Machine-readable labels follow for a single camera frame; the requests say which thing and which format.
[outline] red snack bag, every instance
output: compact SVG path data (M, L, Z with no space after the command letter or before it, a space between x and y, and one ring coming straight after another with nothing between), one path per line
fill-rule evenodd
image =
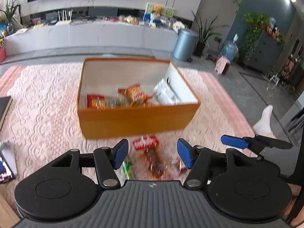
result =
M135 150L141 150L145 148L152 148L152 147L158 147L159 141L154 135L147 135L146 137L141 137L140 139L134 140L132 142L132 145L134 146Z
M139 84L127 88L119 88L118 93L125 95L129 100L130 105L140 105L153 98L153 96L148 96L144 93Z
M88 108L95 108L97 110L105 109L106 101L104 96L88 94Z

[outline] snack package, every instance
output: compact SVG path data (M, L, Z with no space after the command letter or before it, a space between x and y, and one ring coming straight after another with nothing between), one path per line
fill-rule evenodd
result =
M126 17L124 15L120 15L119 16L119 21L125 22L126 21Z
M148 162L147 170L150 172L149 180L172 180L168 172L168 165L163 163L157 152L159 141L155 136L147 135L146 137L133 141L132 144L135 150L142 153L142 159Z
M135 84L127 88L120 88L118 89L118 93L126 96L131 106L141 105L153 98L153 96L148 96L146 93L144 93L139 84Z
M105 97L101 95L88 94L88 108L95 108L97 110L105 109L106 101Z
M132 162L127 156L121 165L121 170L127 180L134 179L134 174L132 172Z
M107 102L107 105L109 105L111 108L120 107L120 106L127 107L129 106L129 102L125 96L118 93L114 97L112 97L109 102Z
M159 146L159 141L154 135L147 135L146 137L141 137L140 139L134 140L132 142L133 147L135 150L142 150L145 148L158 148Z
M176 105L181 102L164 79L154 88L154 95L162 105Z

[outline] black book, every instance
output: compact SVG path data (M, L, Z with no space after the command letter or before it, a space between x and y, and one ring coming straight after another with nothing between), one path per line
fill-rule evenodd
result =
M7 114L7 111L9 110L9 107L12 103L12 97L0 97L0 130L2 128L2 124L4 122L4 118Z

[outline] trash can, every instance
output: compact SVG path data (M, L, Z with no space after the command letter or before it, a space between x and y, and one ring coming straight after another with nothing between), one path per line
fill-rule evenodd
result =
M180 61L187 61L194 50L199 35L189 29L178 30L178 39L172 55Z

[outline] dark blue wall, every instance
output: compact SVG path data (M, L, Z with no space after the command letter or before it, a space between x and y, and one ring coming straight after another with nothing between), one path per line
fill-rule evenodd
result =
M242 17L248 12L265 13L275 18L279 31L286 35L295 15L295 7L290 0L242 0L226 41L233 40L234 35L238 34L238 46L241 47L240 42L243 41L242 37L246 30L246 22L242 20Z

